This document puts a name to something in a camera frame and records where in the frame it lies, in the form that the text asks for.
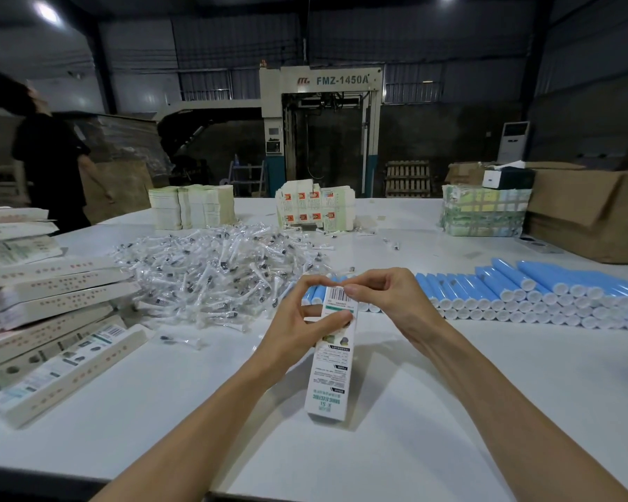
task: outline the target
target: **teal machine base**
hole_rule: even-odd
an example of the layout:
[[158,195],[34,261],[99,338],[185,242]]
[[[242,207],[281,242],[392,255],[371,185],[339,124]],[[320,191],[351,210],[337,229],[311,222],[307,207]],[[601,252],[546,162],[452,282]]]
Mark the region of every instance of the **teal machine base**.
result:
[[374,197],[374,171],[377,169],[377,155],[368,155],[368,165],[365,169],[365,197]]
[[286,161],[282,155],[265,157],[265,167],[268,171],[268,190],[270,197],[286,183]]

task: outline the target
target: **wooden pallet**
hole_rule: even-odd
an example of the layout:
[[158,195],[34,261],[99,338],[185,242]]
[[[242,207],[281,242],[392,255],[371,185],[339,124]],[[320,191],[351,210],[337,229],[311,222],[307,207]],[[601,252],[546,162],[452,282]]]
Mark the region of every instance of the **wooden pallet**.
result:
[[430,197],[430,165],[427,160],[396,160],[386,163],[385,197]]

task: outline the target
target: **person in black shirt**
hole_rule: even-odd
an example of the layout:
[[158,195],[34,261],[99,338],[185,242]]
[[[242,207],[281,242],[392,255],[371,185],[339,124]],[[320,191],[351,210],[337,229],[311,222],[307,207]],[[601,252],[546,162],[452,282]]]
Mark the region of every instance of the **person in black shirt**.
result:
[[86,200],[79,168],[114,202],[88,157],[90,149],[64,121],[51,116],[37,91],[1,73],[0,107],[25,116],[12,145],[18,203],[49,210],[49,218],[58,226],[57,234],[90,227],[84,214]]

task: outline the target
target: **barcode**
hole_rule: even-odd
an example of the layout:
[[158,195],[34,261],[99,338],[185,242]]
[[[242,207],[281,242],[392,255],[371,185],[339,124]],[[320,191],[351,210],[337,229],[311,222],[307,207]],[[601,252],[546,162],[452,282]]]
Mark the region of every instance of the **barcode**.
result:
[[123,329],[122,327],[119,327],[119,326],[107,326],[104,329],[101,329],[100,331],[98,331],[98,333],[104,333],[104,334],[112,336],[112,337],[117,337],[121,333],[123,333],[124,331],[125,331],[125,329]]
[[344,293],[343,287],[334,287],[330,291],[330,298],[337,301],[351,301],[352,299]]

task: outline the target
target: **left hand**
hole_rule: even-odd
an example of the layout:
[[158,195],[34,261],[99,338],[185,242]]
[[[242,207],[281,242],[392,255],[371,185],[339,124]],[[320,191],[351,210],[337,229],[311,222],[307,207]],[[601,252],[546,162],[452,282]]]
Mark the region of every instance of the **left hand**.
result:
[[317,322],[305,317],[321,315],[321,305],[302,306],[302,297],[311,286],[334,287],[337,284],[323,275],[305,275],[276,309],[275,318],[252,355],[252,360],[267,367],[275,376],[274,383],[302,359],[318,340],[341,329],[352,320],[350,311],[335,312]]

